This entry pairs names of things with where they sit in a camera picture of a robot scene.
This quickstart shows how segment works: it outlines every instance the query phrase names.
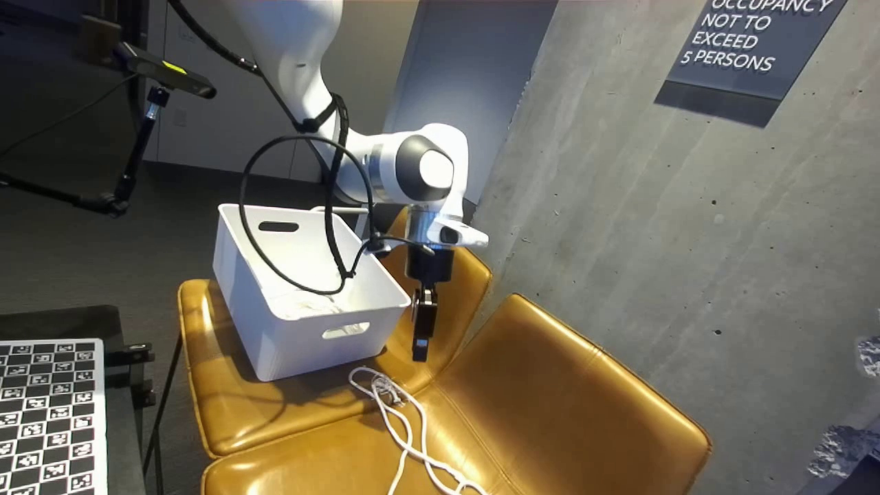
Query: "box handle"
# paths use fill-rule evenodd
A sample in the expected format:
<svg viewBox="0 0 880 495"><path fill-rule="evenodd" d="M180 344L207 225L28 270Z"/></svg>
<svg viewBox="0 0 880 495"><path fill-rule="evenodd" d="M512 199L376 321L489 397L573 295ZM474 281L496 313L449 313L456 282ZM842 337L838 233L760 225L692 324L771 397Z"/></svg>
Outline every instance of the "box handle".
<svg viewBox="0 0 880 495"><path fill-rule="evenodd" d="M299 230L299 223L262 221L258 230Z"/></svg>
<svg viewBox="0 0 880 495"><path fill-rule="evenodd" d="M351 335L369 333L369 326L371 326L369 321L351 321L351 324L345 324L345 326L324 329L321 337L324 340L351 337Z"/></svg>

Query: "gray concrete wall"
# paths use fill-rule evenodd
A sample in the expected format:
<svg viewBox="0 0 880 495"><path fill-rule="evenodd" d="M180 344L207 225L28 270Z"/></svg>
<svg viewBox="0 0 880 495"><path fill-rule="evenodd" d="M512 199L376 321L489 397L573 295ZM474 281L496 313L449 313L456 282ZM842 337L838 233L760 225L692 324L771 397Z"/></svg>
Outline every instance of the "gray concrete wall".
<svg viewBox="0 0 880 495"><path fill-rule="evenodd" d="M776 119L657 108L701 0L562 0L475 210L523 291L714 439L695 493L794 493L880 414L880 2L849 0Z"/></svg>
<svg viewBox="0 0 880 495"><path fill-rule="evenodd" d="M428 120L468 134L468 200L479 204L510 133L556 0L420 0L384 119L389 133Z"/></svg>

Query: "white cable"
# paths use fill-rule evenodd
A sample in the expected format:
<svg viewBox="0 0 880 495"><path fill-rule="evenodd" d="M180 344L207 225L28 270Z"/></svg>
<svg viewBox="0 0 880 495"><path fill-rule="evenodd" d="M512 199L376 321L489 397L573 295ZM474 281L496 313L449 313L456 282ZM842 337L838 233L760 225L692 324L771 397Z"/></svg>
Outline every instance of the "white cable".
<svg viewBox="0 0 880 495"><path fill-rule="evenodd" d="M415 397L409 397L405 388L398 388L391 376L369 369L369 366L358 366L350 372L350 381L351 388L358 388L364 397L375 398L380 413L382 413L382 421L384 421L384 430L389 435L393 438L393 443L402 447L402 458L397 465L397 474L393 474L393 480L389 487L389 495L397 493L402 476L405 476L405 465L408 465L408 457L415 457L424 461L428 479L434 480L434 487L445 495L463 495L466 489L474 489L479 495L485 495L485 489L466 479L460 471L455 471L450 465L445 461L437 461L434 457L428 457L428 414L427 410L415 402ZM397 410L397 403L402 402L409 402L420 419L420 447L415 446L415 435L412 435L412 425L408 421L405 413ZM405 438L391 425L391 414L405 425ZM437 476L437 471L449 474L456 487L445 487L442 479Z"/></svg>

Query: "floor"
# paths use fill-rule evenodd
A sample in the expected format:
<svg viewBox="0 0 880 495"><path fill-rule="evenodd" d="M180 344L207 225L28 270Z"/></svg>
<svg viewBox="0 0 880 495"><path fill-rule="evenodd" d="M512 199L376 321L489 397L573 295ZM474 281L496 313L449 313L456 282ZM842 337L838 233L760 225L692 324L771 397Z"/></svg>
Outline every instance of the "floor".
<svg viewBox="0 0 880 495"><path fill-rule="evenodd" d="M0 18L0 174L76 194L115 183L131 148L131 108L122 73L83 62L76 34ZM96 93L101 105L38 134ZM158 361L149 376L160 390L175 344L175 285L211 274L215 210L237 200L240 177L174 164L147 164L122 218L0 188L0 313L115 304L127 340L147 340ZM263 204L313 204L317 189L291 182L255 182ZM197 493L207 457L191 410L184 366L175 372L162 423L164 493Z"/></svg>

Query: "mustard leather chair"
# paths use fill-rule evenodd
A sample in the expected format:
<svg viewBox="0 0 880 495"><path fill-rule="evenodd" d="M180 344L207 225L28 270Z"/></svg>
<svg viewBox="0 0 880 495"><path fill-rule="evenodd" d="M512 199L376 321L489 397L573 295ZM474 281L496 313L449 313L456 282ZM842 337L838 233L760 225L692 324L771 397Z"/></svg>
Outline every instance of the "mustard leather chair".
<svg viewBox="0 0 880 495"><path fill-rule="evenodd" d="M405 215L391 225L391 233L402 230ZM405 251L393 251L382 263L412 295L412 281L405 277ZM408 390L417 390L460 348L489 281L489 270L470 251L456 248L450 281L437 285L428 361L412 364L415 317L405 311L382 354L367 364L382 369ZM211 458L367 410L346 386L350 366L258 381L219 285L211 281L184 281L180 285L180 326L195 423Z"/></svg>
<svg viewBox="0 0 880 495"><path fill-rule="evenodd" d="M523 298L510 298L415 398L428 454L489 495L683 495L710 454L677 406ZM202 493L380 495L397 461L398 446L371 413L222 457ZM397 493L437 489L408 458Z"/></svg>

